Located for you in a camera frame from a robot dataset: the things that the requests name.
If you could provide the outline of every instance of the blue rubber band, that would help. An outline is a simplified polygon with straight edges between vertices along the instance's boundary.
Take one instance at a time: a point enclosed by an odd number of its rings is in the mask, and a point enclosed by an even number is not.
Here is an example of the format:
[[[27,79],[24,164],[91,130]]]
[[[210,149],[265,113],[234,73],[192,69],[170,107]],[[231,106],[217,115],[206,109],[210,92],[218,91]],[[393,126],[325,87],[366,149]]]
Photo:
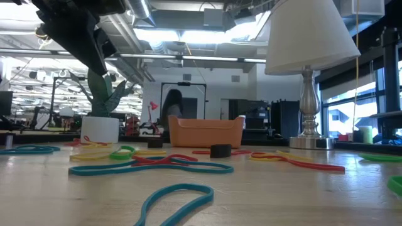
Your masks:
[[[201,191],[201,192],[206,193],[206,195],[198,197],[198,198],[192,200],[191,202],[189,202],[188,204],[184,205],[183,207],[181,207],[171,217],[166,219],[161,224],[161,226],[176,225],[181,219],[183,219],[185,216],[187,216],[191,211],[214,200],[214,190],[209,186],[194,185],[194,184],[177,184],[177,185],[167,186],[165,188],[159,189],[158,191],[154,192],[151,196],[149,196],[145,200],[143,206],[141,207],[141,216],[134,226],[145,226],[146,212],[149,210],[149,208],[151,208],[152,204],[154,204],[159,198],[163,197],[164,195],[167,195],[167,194],[177,191],[177,190]]]
[[[147,159],[151,160],[159,160],[165,158],[164,156],[157,157],[148,157]],[[129,168],[122,168],[125,166],[131,166],[132,164],[139,163],[138,161],[130,161],[127,163],[119,163],[119,164],[108,164],[108,165],[95,165],[95,166],[74,166],[71,167],[68,172],[73,175],[79,176],[95,176],[95,175],[108,175],[108,174],[117,174],[117,173],[130,173],[141,170],[149,170],[149,169],[176,169],[176,170],[185,170],[193,173],[232,173],[234,171],[232,166],[228,166],[225,164],[219,163],[204,163],[204,162],[195,162],[195,161],[185,161],[182,159],[172,158],[171,161],[176,163],[183,163],[189,165],[197,165],[197,166],[213,166],[218,167],[220,169],[203,169],[203,168],[193,168],[189,166],[180,166],[174,164],[161,164],[161,165],[145,165],[145,166],[133,166]]]
[[[59,151],[60,148],[53,146],[42,145],[22,145],[13,149],[0,150],[0,154],[17,155],[17,154],[50,154],[54,151]]]

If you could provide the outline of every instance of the dark hair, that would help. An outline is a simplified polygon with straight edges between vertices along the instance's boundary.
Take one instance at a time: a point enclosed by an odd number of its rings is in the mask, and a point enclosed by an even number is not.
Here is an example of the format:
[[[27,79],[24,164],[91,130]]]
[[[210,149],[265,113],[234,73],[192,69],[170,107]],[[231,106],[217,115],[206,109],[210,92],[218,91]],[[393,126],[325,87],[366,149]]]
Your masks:
[[[162,115],[161,115],[161,123],[167,124],[168,122],[168,109],[172,105],[178,105],[180,108],[180,112],[183,113],[183,97],[182,93],[177,90],[177,89],[172,89],[168,92],[168,95],[166,96],[165,102],[163,103],[162,107]]]

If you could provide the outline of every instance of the white lampshade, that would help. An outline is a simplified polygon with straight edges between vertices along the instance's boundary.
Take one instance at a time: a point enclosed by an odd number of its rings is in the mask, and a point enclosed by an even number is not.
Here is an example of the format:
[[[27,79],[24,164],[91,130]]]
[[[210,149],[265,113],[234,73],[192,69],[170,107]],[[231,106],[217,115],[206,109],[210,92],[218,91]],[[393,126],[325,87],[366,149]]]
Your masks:
[[[265,74],[323,70],[360,56],[333,0],[280,0],[269,20]]]

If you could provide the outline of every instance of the wooden table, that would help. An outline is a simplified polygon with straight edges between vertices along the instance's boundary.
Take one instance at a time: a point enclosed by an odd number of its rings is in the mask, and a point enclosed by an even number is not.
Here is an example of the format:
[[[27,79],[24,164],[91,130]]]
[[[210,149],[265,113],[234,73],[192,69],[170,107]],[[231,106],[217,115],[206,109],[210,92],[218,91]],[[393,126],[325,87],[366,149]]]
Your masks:
[[[145,149],[146,144],[129,143]],[[277,149],[308,156],[316,163],[346,167],[346,173],[299,168],[285,162],[250,161],[246,155],[214,160],[233,165],[228,175],[151,169],[105,176],[75,176],[69,155],[93,149],[63,147],[41,156],[0,156],[0,225],[2,226],[132,226],[145,199],[175,183],[198,183],[215,190],[215,200],[181,221],[180,225],[402,225],[402,199],[388,190],[391,175],[402,175],[402,164],[362,161],[351,151]],[[165,148],[192,155],[192,148]],[[146,225],[159,225],[182,205],[198,197],[178,191],[151,209]]]

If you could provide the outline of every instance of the white plant pot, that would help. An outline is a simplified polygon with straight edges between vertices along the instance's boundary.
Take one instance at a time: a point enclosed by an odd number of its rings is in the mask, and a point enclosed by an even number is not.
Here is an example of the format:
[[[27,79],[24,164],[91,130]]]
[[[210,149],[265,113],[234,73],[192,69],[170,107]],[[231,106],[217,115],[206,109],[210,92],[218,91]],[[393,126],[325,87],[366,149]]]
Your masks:
[[[83,117],[81,142],[86,143],[84,136],[93,142],[119,142],[119,119],[107,117]]]

